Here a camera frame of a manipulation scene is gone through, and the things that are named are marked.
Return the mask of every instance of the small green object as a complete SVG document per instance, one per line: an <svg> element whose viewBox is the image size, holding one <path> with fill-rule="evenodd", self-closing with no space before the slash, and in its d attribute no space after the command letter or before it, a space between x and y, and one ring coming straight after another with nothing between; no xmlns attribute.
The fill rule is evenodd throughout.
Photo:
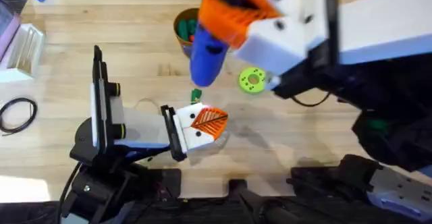
<svg viewBox="0 0 432 224"><path fill-rule="evenodd" d="M195 19L188 20L189 34L195 35L195 30L196 30L196 20Z"/></svg>
<svg viewBox="0 0 432 224"><path fill-rule="evenodd" d="M257 67L247 68L238 76L238 84L244 92L258 94L264 91L265 72Z"/></svg>
<svg viewBox="0 0 432 224"><path fill-rule="evenodd" d="M195 103L201 102L201 95L203 92L199 89L192 90L192 96L190 97L190 104L193 105Z"/></svg>
<svg viewBox="0 0 432 224"><path fill-rule="evenodd" d="M381 130L381 131L388 130L387 122L382 119L371 119L369 120L368 123L369 123L369 127L373 128L374 130Z"/></svg>
<svg viewBox="0 0 432 224"><path fill-rule="evenodd" d="M178 36L184 41L189 41L188 23L185 19L181 19L178 23Z"/></svg>

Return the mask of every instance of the black cable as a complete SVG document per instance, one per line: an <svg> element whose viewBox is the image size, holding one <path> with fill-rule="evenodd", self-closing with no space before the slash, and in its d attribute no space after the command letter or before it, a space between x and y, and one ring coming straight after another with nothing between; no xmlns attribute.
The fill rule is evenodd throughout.
<svg viewBox="0 0 432 224"><path fill-rule="evenodd" d="M3 117L2 117L3 113L6 111L6 109L10 108L12 105L14 105L16 103L21 103L21 102L30 103L33 106L33 113L32 113L31 107L30 107L30 118L26 122L24 122L22 125L20 125L16 128L5 127L3 124ZM2 132L6 133L2 136L10 136L12 134L15 134L15 133L18 133L18 132L25 130L33 122L34 118L36 118L37 112L38 112L38 105L33 100L26 99L26 98L17 98L17 99L10 100L8 103L6 103L0 109L0 130Z"/></svg>
<svg viewBox="0 0 432 224"><path fill-rule="evenodd" d="M61 193L60 196L60 200L59 200L59 205L57 206L57 211L56 211L56 224L61 224L61 206L63 205L65 198L66 198L66 194L69 190L69 186L72 183L72 180L74 179L76 173L78 172L79 168L81 167L81 163L76 163L76 166L74 168L74 170L72 170L72 173L69 176L69 179L67 179L66 181L66 185L65 188L63 189L63 192Z"/></svg>
<svg viewBox="0 0 432 224"><path fill-rule="evenodd" d="M303 103L300 100L298 100L296 96L292 96L291 99L294 102L296 102L297 104L302 105L303 107L316 107L316 106L320 105L321 103L324 103L329 98L330 94L331 93L328 92L327 95L325 95L321 101L319 101L318 103L313 103L313 104Z"/></svg>
<svg viewBox="0 0 432 224"><path fill-rule="evenodd" d="M277 198L278 198L278 199L281 199L281 200L286 200L286 201L288 201L288 202L291 202L292 204L297 204L297 205L302 206L303 208L305 208L305 209L307 209L307 210L310 210L310 211L314 211L314 212L316 212L316 213L319 213L319 214L321 214L322 216L327 217L329 220L332 220L332 221L335 221L335 222L337 222L337 223L341 223L341 224L346 224L345 221L343 221L343 220L341 220L341 219L339 219L339 218L337 218L337 217L334 217L333 215L330 215L329 213L326 213L325 211L322 211L322 210L320 210L320 209L318 209L318 208L315 208L315 207L309 206L309 205L307 205L307 204L300 203L300 202L295 201L295 200L291 200L291 199L289 199L288 197L277 197Z"/></svg>
<svg viewBox="0 0 432 224"><path fill-rule="evenodd" d="M45 214L41 215L40 217L31 219L31 220L28 220L28 221L22 221L22 222L19 222L19 223L4 223L4 224L28 224L28 223L32 223L33 221L39 221L39 220L45 219L45 218L50 217L50 216L52 216L54 214L55 214L55 211L53 213L45 213Z"/></svg>
<svg viewBox="0 0 432 224"><path fill-rule="evenodd" d="M142 216L144 216L145 212L149 209L149 207L151 207L151 205L153 204L153 202L150 202L150 204L146 205L143 210L140 212L140 214L138 214L138 216L135 218L135 220L132 222L132 224L137 223Z"/></svg>

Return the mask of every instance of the green object in cup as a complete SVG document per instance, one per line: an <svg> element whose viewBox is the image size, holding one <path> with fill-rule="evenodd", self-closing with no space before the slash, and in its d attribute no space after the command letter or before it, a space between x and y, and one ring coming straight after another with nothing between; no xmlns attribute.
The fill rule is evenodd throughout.
<svg viewBox="0 0 432 224"><path fill-rule="evenodd" d="M196 30L196 20L195 19L188 20L189 34L195 35L195 30Z"/></svg>
<svg viewBox="0 0 432 224"><path fill-rule="evenodd" d="M185 41L189 40L188 24L185 19L181 19L178 23L178 36Z"/></svg>

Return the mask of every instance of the black mount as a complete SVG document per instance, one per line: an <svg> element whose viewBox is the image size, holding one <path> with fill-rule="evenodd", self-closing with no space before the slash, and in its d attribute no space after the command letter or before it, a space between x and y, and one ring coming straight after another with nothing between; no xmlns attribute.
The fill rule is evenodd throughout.
<svg viewBox="0 0 432 224"><path fill-rule="evenodd" d="M125 206L137 200L178 198L182 179L179 169L147 169L134 163L170 150L171 142L160 149L114 145L115 139L126 136L126 126L112 124L111 118L110 97L120 95L120 85L108 81L107 65L98 46L94 48L93 90L93 122L92 118L86 119L76 131L70 157L81 166L61 206L61 216L75 214L96 224L121 219Z"/></svg>

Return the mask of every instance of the coiled black cable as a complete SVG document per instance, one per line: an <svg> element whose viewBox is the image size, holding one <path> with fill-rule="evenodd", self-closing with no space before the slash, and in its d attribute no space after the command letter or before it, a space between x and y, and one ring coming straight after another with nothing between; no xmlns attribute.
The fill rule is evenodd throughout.
<svg viewBox="0 0 432 224"><path fill-rule="evenodd" d="M30 118L24 122L22 125L16 127L16 128L7 128L4 126L4 122L3 122L3 113L6 111L6 109L10 108L12 105L16 104L16 103L30 103L33 106L33 112L30 108ZM33 121L34 118L36 118L36 114L38 112L38 105L36 104L35 101L30 100L30 99L26 99L26 98L17 98L17 99L12 99L11 101L9 101L8 103L6 103L1 109L0 109L0 130L2 132L5 132L6 134L3 136L9 136L18 132L21 132L23 130L25 130Z"/></svg>

